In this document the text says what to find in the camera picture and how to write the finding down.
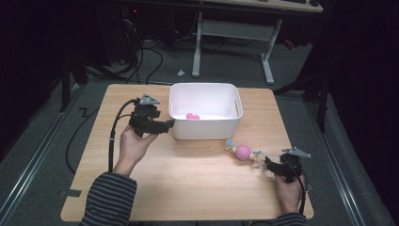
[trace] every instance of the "desk leg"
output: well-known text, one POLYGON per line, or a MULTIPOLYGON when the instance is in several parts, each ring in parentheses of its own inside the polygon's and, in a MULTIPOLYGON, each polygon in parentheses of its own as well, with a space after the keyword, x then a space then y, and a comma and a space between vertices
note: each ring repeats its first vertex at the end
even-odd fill
POLYGON ((199 21, 197 24, 197 45, 196 52, 194 53, 194 62, 193 62, 193 77, 200 76, 200 36, 202 33, 202 12, 199 12, 199 21))
POLYGON ((269 58, 273 50, 273 46, 276 42, 277 35, 279 34, 279 28, 281 27, 282 19, 277 20, 276 26, 274 27, 272 37, 265 54, 261 54, 261 60, 263 65, 264 76, 266 77, 266 83, 269 85, 274 84, 273 74, 270 70, 269 58))

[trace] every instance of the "desk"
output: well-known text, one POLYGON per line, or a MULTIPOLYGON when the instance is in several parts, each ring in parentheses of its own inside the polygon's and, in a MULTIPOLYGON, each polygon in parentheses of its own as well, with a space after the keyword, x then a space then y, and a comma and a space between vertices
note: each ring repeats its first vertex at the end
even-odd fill
MULTIPOLYGON (((309 1, 306 4, 298 4, 280 0, 269 0, 261 2, 259 0, 202 0, 201 3, 213 4, 231 4, 255 8, 274 8, 281 10, 297 10, 304 12, 322 12, 323 8, 313 7, 309 1)), ((202 35, 221 36, 229 38, 249 39, 249 40, 265 40, 268 41, 268 46, 264 54, 261 54, 261 61, 263 65, 263 72, 266 82, 269 85, 274 84, 273 74, 270 70, 269 58, 279 34, 282 19, 277 19, 274 26, 255 25, 255 24, 241 24, 231 22, 220 22, 214 20, 202 20, 202 13, 199 13, 197 25, 197 44, 194 54, 193 72, 194 77, 200 76, 200 41, 202 35)))
MULTIPOLYGON (((71 189, 82 191, 68 197, 61 217, 80 221, 88 190, 94 179, 107 171, 108 139, 120 107, 143 92, 159 99, 159 121, 169 120, 169 86, 111 85, 108 87, 71 189)), ((232 139, 247 144, 279 161, 281 149, 290 148, 279 109, 270 89, 238 89, 244 116, 232 139)), ((130 114, 126 107, 123 114, 130 114)), ((117 126, 121 133, 129 117, 117 126)), ((119 149, 119 136, 115 150, 119 149)), ((251 161, 240 161, 224 151, 226 140, 177 140, 162 134, 150 146, 131 177, 138 183, 131 220, 244 220, 276 218, 281 214, 273 175, 251 161)), ((304 214, 313 216, 309 197, 304 214)))

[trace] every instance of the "dark background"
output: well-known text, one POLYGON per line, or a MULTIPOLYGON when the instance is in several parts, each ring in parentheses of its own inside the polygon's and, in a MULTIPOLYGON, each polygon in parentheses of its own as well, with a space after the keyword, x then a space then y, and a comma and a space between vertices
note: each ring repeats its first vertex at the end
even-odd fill
MULTIPOLYGON (((119 5, 21 0, 0 5, 0 154, 3 159, 29 119, 50 97, 52 87, 62 75, 66 56, 78 53, 101 65, 110 65, 113 61, 128 59, 128 43, 121 32, 119 5)), ((395 195, 399 190, 396 168, 399 154, 395 150, 395 141, 399 138, 398 1, 322 1, 322 6, 326 15, 354 21, 328 26, 288 21, 283 24, 278 42, 314 44, 298 81, 325 73, 326 59, 330 60, 328 56, 343 44, 345 51, 329 62, 333 70, 329 71, 328 90, 359 159, 398 222, 399 200, 395 195), (365 4, 371 6, 362 11, 365 4)), ((147 35, 171 46, 176 38, 175 30, 185 34, 191 28, 193 13, 153 8, 150 14, 148 10, 139 11, 137 25, 145 28, 147 35)), ((319 90, 323 81, 315 79, 301 89, 319 90)))

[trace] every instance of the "floor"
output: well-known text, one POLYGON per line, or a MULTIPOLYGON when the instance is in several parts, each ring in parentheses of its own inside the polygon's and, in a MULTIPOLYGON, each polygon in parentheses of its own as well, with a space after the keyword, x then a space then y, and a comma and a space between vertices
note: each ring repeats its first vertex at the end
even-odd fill
MULTIPOLYGON (((140 83, 145 84, 147 79, 151 84, 226 82, 236 87, 275 90, 295 81, 311 50, 311 45, 294 50, 276 45, 270 58, 276 83, 270 86, 260 62, 264 43, 205 41, 198 78, 190 75, 193 43, 184 40, 172 48, 146 41, 143 56, 138 54, 143 59, 138 70, 140 83)), ((115 72, 123 67, 115 64, 109 69, 115 72)), ((128 83, 137 81, 134 74, 128 83)), ((123 82, 92 72, 86 86, 74 86, 72 104, 63 113, 59 113, 61 84, 54 88, 51 98, 0 164, 0 225, 77 225, 63 221, 59 214, 73 179, 71 170, 79 164, 94 123, 95 110, 106 87, 113 83, 123 82)), ((309 224, 394 225, 345 134, 333 100, 328 99, 326 133, 321 133, 315 123, 317 103, 304 103, 301 91, 289 91, 276 96, 276 100, 293 146, 312 155, 312 159, 303 160, 313 186, 309 195, 314 217, 309 224)))

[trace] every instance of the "gray carpet floor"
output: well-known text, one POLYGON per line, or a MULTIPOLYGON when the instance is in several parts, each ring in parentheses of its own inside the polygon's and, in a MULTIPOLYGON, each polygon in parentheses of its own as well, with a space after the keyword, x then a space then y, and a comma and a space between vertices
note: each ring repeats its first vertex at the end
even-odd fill
MULTIPOLYGON (((275 84, 269 86, 265 83, 259 56, 264 43, 218 41, 210 40, 203 44, 198 78, 191 77, 194 53, 192 40, 179 42, 174 47, 148 41, 144 46, 151 50, 143 51, 139 76, 145 80, 161 62, 161 57, 153 51, 155 50, 162 55, 162 64, 150 77, 152 82, 226 82, 236 87, 278 89, 295 81, 311 49, 308 45, 290 51, 284 46, 276 45, 270 57, 275 84), (184 76, 177 75, 180 70, 185 72, 184 76)), ((114 65, 110 69, 117 71, 122 67, 124 66, 114 65)), ((87 119, 83 109, 87 110, 86 115, 95 111, 101 104, 107 86, 112 83, 120 82, 104 76, 90 76, 88 84, 75 97, 70 111, 49 144, 48 154, 44 156, 39 170, 18 201, 7 225, 77 225, 76 222, 64 222, 60 218, 65 201, 63 191, 70 187, 73 179, 66 164, 66 151, 70 144, 68 159, 72 168, 76 169, 96 116, 94 114, 87 119), (86 122, 72 139, 83 121, 86 122)), ((136 78, 132 78, 129 83, 136 83, 136 78)), ((394 225, 346 136, 331 98, 327 104, 327 132, 321 134, 311 113, 317 103, 303 103, 300 94, 301 91, 289 91, 276 96, 276 99, 291 143, 312 155, 312 159, 302 160, 303 168, 313 186, 309 195, 314 217, 309 219, 309 224, 354 225, 328 164, 328 155, 325 152, 327 141, 364 220, 359 225, 394 225)), ((59 117, 60 96, 61 86, 58 84, 51 98, 38 110, 7 158, 1 162, 0 203, 7 201, 8 194, 18 182, 52 123, 59 117)))

